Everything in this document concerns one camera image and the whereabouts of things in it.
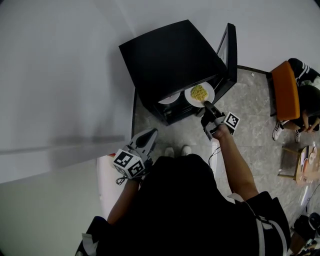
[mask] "tiled floor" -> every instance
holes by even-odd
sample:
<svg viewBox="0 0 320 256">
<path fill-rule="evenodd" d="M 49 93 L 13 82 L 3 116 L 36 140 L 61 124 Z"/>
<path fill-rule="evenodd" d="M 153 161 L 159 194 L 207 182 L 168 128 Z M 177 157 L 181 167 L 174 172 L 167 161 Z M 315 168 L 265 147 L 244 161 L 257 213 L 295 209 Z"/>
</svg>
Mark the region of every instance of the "tiled floor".
<svg viewBox="0 0 320 256">
<path fill-rule="evenodd" d="M 282 146 L 289 145 L 298 149 L 315 144 L 320 147 L 320 135 L 319 132 L 311 135 L 304 133 L 301 135 L 300 144 L 296 144 L 294 132 L 285 130 L 278 141 L 273 141 L 272 131 L 276 118 L 270 117 L 270 105 L 266 76 L 260 73 L 252 76 L 250 71 L 242 69 L 238 70 L 238 83 L 215 104 L 220 111 L 225 113 L 231 111 L 240 118 L 233 137 L 252 171 L 257 189 L 259 192 L 268 191 L 272 197 L 279 198 L 289 224 L 292 225 L 305 208 L 308 197 L 318 183 L 299 187 L 295 181 L 277 176 L 279 170 L 292 172 L 296 163 L 291 155 L 284 155 Z M 173 147 L 178 155 L 183 145 L 190 145 L 192 152 L 207 162 L 217 147 L 203 132 L 200 118 L 190 116 L 173 125 L 164 126 L 137 99 L 134 133 L 146 128 L 157 128 L 159 131 L 157 145 L 152 153 L 153 160 L 163 155 L 166 147 Z M 231 191 L 221 153 L 217 155 L 216 161 L 214 170 L 216 183 L 220 192 L 226 197 Z M 309 213 L 320 210 L 319 198 L 320 188 L 309 203 Z"/>
</svg>

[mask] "cable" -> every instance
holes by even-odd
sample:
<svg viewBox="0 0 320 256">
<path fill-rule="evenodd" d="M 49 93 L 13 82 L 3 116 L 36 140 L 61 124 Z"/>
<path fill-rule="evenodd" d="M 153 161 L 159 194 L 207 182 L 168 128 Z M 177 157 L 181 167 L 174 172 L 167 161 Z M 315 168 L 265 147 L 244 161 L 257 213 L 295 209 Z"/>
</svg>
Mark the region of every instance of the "cable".
<svg viewBox="0 0 320 256">
<path fill-rule="evenodd" d="M 315 194 L 317 188 L 320 186 L 320 184 L 318 186 L 316 186 L 315 190 L 313 191 L 312 195 L 307 199 L 307 201 L 309 202 L 310 199 L 313 197 L 313 195 Z"/>
<path fill-rule="evenodd" d="M 124 183 L 125 180 L 135 180 L 136 178 L 142 178 L 143 176 L 146 176 L 148 173 L 149 173 L 149 171 L 145 172 L 142 175 L 134 176 L 132 179 L 130 179 L 129 177 L 123 175 L 121 178 L 117 178 L 115 180 L 115 183 L 117 183 L 120 186 L 122 183 Z"/>
<path fill-rule="evenodd" d="M 211 166 L 210 166 L 210 159 L 211 159 L 214 155 L 219 154 L 219 153 L 221 152 L 221 150 L 220 150 L 219 152 L 217 152 L 218 149 L 220 149 L 220 147 L 217 147 L 217 148 L 213 151 L 212 155 L 211 155 L 211 156 L 209 157 L 209 159 L 208 159 L 208 165 L 209 165 L 210 168 L 211 168 Z"/>
</svg>

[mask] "chair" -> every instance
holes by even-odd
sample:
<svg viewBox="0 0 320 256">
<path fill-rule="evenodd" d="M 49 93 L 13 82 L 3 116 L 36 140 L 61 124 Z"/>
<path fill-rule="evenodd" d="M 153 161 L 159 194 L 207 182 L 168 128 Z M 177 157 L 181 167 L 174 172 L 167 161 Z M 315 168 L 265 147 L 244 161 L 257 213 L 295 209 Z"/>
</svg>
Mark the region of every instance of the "chair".
<svg viewBox="0 0 320 256">
<path fill-rule="evenodd" d="M 295 74 L 288 61 L 271 71 L 276 103 L 276 115 L 279 121 L 300 117 L 300 105 Z"/>
</svg>

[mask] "shoe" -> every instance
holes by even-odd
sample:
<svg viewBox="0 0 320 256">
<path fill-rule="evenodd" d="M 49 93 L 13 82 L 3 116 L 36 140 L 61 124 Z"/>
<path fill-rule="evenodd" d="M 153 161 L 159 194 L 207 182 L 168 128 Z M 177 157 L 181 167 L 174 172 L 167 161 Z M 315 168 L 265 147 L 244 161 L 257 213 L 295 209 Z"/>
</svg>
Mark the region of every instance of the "shoe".
<svg viewBox="0 0 320 256">
<path fill-rule="evenodd" d="M 169 158 L 175 158 L 175 151 L 173 147 L 167 147 L 164 151 L 164 156 Z"/>
<path fill-rule="evenodd" d="M 191 147 L 188 146 L 188 145 L 184 145 L 181 149 L 181 156 L 184 157 L 184 156 L 187 156 L 187 155 L 190 155 L 192 152 L 191 152 Z"/>
<path fill-rule="evenodd" d="M 295 142 L 299 143 L 301 137 L 301 132 L 298 132 L 298 130 L 295 130 Z"/>
<path fill-rule="evenodd" d="M 281 122 L 277 122 L 272 133 L 273 140 L 277 140 L 284 129 L 281 128 Z"/>
</svg>

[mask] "table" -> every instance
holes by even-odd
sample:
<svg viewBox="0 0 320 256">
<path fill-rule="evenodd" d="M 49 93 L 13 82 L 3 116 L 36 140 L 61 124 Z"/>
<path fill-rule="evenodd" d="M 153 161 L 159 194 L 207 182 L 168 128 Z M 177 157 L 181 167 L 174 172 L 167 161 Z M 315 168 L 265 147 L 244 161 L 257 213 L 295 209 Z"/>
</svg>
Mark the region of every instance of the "table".
<svg viewBox="0 0 320 256">
<path fill-rule="evenodd" d="M 307 154 L 307 149 L 309 149 L 309 154 L 307 158 L 310 158 L 310 155 L 313 153 L 314 147 L 313 146 L 306 146 L 300 151 L 295 151 L 287 147 L 283 147 L 285 151 L 288 151 L 290 153 L 296 154 L 297 155 L 297 162 L 296 162 L 296 167 L 295 167 L 295 173 L 294 175 L 283 175 L 283 174 L 278 174 L 279 177 L 284 177 L 284 178 L 292 178 L 296 181 L 298 185 L 305 185 L 308 183 L 311 183 L 312 181 L 316 181 L 320 179 L 320 171 L 319 171 L 319 166 L 320 166 L 320 148 L 317 148 L 316 151 L 316 156 L 315 159 L 313 160 L 312 164 L 309 164 L 309 160 L 307 163 L 307 167 L 305 171 L 303 172 L 303 165 L 301 165 L 301 157 L 302 154 L 304 155 Z"/>
</svg>

